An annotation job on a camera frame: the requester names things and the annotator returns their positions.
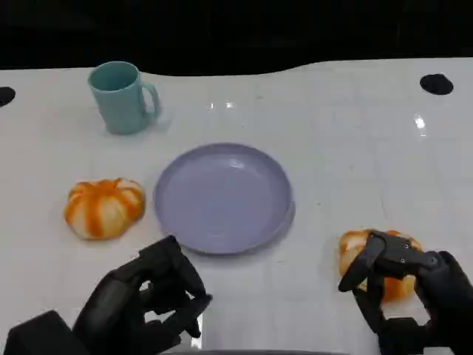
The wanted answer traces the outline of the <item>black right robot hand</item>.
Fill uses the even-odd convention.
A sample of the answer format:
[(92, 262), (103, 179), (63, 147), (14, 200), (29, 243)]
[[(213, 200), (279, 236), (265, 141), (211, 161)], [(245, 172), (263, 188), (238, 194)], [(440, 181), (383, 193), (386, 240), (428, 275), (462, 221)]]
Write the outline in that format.
[[(340, 292), (350, 291), (382, 354), (422, 354), (427, 348), (472, 353), (472, 284), (447, 251), (422, 251), (413, 238), (397, 231), (349, 231), (339, 243)], [(399, 299), (409, 280), (430, 316), (384, 316), (382, 302)]]

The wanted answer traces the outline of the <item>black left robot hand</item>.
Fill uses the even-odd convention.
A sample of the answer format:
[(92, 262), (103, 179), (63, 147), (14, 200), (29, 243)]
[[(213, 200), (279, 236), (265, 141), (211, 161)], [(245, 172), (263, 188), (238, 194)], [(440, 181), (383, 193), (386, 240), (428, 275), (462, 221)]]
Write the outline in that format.
[(179, 243), (168, 236), (110, 271), (72, 328), (91, 354), (160, 354), (181, 333), (201, 335), (197, 318), (212, 296)]

